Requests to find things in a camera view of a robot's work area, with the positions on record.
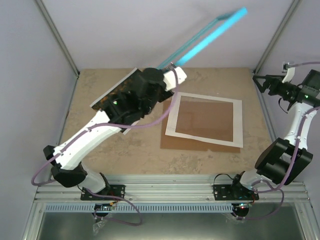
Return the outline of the teal wooden picture frame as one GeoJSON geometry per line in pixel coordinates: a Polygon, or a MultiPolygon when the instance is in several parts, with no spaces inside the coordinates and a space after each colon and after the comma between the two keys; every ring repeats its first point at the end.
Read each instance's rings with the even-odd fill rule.
{"type": "Polygon", "coordinates": [[[180,67],[184,66],[202,50],[213,43],[218,37],[240,21],[247,13],[247,8],[241,7],[235,11],[217,16],[174,53],[172,53],[160,65],[158,65],[157,68],[163,69],[170,63],[180,67]]]}

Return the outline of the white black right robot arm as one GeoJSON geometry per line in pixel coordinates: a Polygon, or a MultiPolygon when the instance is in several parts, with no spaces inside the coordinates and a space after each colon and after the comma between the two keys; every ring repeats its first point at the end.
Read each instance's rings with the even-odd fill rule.
{"type": "Polygon", "coordinates": [[[229,193],[236,200],[252,199],[258,184],[272,182],[279,190],[291,183],[312,161],[308,152],[307,137],[311,122],[320,108],[320,73],[310,70],[302,83],[291,83],[295,69],[286,75],[254,75],[253,81],[261,93],[280,96],[289,103],[290,119],[286,135],[277,138],[258,158],[254,169],[235,176],[229,193]]]}

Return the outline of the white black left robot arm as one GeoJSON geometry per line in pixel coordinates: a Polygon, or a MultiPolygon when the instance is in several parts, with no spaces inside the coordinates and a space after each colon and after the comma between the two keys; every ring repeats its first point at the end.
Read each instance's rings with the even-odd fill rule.
{"type": "Polygon", "coordinates": [[[107,198],[112,191],[107,178],[85,167],[82,160],[103,141],[135,127],[157,103],[174,96],[173,89],[186,78],[175,65],[164,69],[134,68],[91,104],[96,113],[83,128],[61,145],[44,148],[53,180],[65,188],[79,186],[99,200],[107,198]]]}

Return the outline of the sunflower photo print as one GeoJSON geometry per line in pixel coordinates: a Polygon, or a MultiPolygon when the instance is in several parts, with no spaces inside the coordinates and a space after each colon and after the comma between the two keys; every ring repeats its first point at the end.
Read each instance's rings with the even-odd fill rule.
{"type": "Polygon", "coordinates": [[[143,115],[137,86],[142,71],[134,68],[129,74],[96,99],[90,106],[95,110],[92,124],[111,123],[132,126],[143,115]]]}

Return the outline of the white mat board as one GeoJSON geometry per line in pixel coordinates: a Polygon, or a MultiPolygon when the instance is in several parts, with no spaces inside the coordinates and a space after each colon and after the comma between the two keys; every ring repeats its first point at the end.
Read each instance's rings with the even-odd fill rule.
{"type": "Polygon", "coordinates": [[[171,137],[242,148],[243,101],[179,92],[167,119],[171,137]]]}

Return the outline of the brown cardboard backing board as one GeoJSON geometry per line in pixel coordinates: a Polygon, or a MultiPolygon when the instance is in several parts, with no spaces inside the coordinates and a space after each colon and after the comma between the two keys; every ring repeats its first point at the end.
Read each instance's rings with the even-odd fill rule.
{"type": "MultiPolygon", "coordinates": [[[[181,101],[176,124],[178,133],[214,140],[232,142],[233,104],[223,101],[181,101]]],[[[212,151],[240,153],[239,147],[202,142],[194,139],[166,135],[168,119],[162,121],[160,148],[185,151],[212,151]]]]}

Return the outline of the right aluminium corner post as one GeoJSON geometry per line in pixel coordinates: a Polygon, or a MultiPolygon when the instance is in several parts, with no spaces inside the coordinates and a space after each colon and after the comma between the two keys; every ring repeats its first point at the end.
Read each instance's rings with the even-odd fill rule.
{"type": "Polygon", "coordinates": [[[285,12],[280,24],[278,25],[276,31],[274,32],[270,42],[268,43],[266,49],[264,50],[262,56],[260,57],[256,67],[252,71],[253,74],[257,74],[262,69],[263,65],[268,60],[270,54],[272,53],[273,49],[277,45],[279,39],[281,38],[283,32],[285,31],[287,25],[291,21],[291,18],[294,16],[295,12],[299,8],[302,0],[292,0],[287,11],[285,12]]]}

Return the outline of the aluminium corner post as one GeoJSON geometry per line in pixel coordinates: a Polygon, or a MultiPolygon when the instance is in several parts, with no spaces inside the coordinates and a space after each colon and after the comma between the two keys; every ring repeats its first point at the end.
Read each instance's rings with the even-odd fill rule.
{"type": "Polygon", "coordinates": [[[34,0],[34,3],[36,4],[39,12],[41,13],[44,21],[46,22],[49,30],[51,31],[53,38],[56,40],[58,46],[60,47],[64,57],[66,58],[68,64],[70,65],[72,71],[74,72],[75,76],[78,78],[80,75],[80,71],[78,70],[75,61],[73,60],[61,34],[59,33],[58,28],[56,27],[56,24],[54,23],[47,7],[45,6],[44,2],[42,0],[34,0]]]}
{"type": "Polygon", "coordinates": [[[274,32],[270,42],[268,43],[266,49],[264,50],[262,56],[260,57],[256,67],[252,71],[253,74],[257,74],[262,69],[263,65],[268,60],[270,54],[272,53],[273,49],[277,45],[279,39],[281,38],[283,32],[285,31],[287,25],[291,21],[291,18],[294,16],[295,12],[299,8],[302,0],[292,0],[287,11],[285,12],[280,24],[278,25],[276,31],[274,32]]]}

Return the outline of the aluminium mounting rail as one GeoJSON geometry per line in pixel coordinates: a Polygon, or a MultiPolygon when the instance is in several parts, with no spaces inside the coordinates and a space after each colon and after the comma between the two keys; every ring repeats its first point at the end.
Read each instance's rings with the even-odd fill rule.
{"type": "MultiPolygon", "coordinates": [[[[125,198],[133,203],[213,203],[214,184],[229,184],[226,175],[108,175],[110,184],[125,185],[125,198]]],[[[78,203],[81,191],[54,182],[37,188],[38,203],[78,203]]]]}

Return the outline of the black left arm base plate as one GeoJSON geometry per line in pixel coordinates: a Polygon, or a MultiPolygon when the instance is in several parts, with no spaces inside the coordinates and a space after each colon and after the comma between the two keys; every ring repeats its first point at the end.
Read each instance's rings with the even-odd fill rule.
{"type": "Polygon", "coordinates": [[[109,196],[109,197],[99,197],[92,195],[84,187],[81,189],[81,201],[119,201],[118,198],[123,198],[125,196],[126,186],[124,184],[111,184],[109,188],[104,188],[97,195],[109,196]]]}

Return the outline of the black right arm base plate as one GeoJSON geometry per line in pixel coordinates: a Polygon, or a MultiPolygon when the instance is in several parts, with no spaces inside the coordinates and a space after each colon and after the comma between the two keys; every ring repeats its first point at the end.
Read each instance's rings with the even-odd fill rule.
{"type": "Polygon", "coordinates": [[[257,193],[243,186],[214,184],[212,188],[216,201],[257,201],[260,199],[257,193]]]}

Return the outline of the left aluminium corner post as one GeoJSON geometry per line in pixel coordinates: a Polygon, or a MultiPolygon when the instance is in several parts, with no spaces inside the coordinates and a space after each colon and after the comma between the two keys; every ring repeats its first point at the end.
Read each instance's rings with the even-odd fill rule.
{"type": "Polygon", "coordinates": [[[72,71],[74,72],[75,76],[78,78],[80,75],[80,71],[78,70],[75,61],[73,60],[61,34],[59,33],[58,28],[56,27],[56,24],[54,23],[47,7],[45,6],[44,2],[42,0],[34,0],[34,3],[36,4],[39,12],[41,13],[44,21],[46,22],[49,30],[51,31],[53,38],[56,40],[58,46],[60,47],[64,57],[66,58],[68,64],[70,65],[72,71]]]}

